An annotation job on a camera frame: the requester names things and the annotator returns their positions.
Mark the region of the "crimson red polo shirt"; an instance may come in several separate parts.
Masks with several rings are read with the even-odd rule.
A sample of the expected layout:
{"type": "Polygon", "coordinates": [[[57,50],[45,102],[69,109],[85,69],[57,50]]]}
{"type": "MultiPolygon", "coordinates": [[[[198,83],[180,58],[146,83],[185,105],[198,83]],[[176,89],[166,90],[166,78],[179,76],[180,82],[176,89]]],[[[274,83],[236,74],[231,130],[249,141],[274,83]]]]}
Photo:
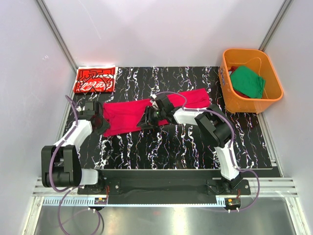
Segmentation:
{"type": "MultiPolygon", "coordinates": [[[[204,88],[179,94],[167,94],[167,96],[174,107],[182,106],[184,102],[187,102],[186,108],[206,108],[210,105],[209,95],[204,88]]],[[[149,99],[104,103],[103,116],[110,127],[103,136],[110,137],[141,130],[137,124],[141,120],[146,106],[152,106],[149,99]]]]}

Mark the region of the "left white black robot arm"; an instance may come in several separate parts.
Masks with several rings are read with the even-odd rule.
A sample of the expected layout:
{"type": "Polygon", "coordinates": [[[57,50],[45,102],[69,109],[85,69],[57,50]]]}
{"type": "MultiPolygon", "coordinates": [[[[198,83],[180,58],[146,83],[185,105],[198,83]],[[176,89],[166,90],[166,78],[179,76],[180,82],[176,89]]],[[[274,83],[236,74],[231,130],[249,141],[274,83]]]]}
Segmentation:
{"type": "Polygon", "coordinates": [[[103,105],[87,101],[75,115],[75,121],[65,135],[53,145],[41,150],[42,184],[60,191],[61,187],[93,186],[99,183],[99,171],[82,169],[78,150],[92,134],[102,135],[110,124],[103,115],[103,105]]]}

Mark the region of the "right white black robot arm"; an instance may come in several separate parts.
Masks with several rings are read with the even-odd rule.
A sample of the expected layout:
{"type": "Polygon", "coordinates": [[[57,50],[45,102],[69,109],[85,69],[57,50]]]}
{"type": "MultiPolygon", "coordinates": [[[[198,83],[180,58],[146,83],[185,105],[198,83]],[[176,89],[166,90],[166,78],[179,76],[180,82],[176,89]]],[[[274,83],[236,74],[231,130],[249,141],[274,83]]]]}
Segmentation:
{"type": "Polygon", "coordinates": [[[146,106],[137,126],[141,129],[152,129],[159,122],[166,120],[169,124],[190,124],[198,126],[202,135],[214,147],[220,163],[221,179],[207,181],[208,191],[214,195],[237,194],[242,192],[242,176],[234,159],[234,128],[219,107],[211,104],[204,108],[175,107],[166,95],[152,98],[152,105],[146,106]]]}

